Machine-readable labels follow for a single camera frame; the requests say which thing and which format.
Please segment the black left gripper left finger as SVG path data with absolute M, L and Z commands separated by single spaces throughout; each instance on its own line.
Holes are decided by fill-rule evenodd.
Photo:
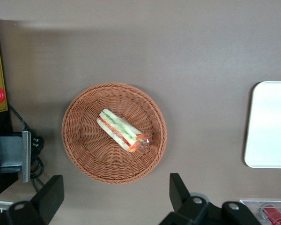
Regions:
M 62 175 L 54 175 L 29 200 L 14 203 L 6 212 L 9 225 L 48 225 L 64 201 Z

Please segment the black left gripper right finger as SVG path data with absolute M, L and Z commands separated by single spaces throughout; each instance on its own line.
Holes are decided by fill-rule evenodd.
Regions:
M 173 207 L 161 225 L 222 225 L 221 209 L 203 194 L 191 193 L 178 173 L 170 174 L 169 196 Z

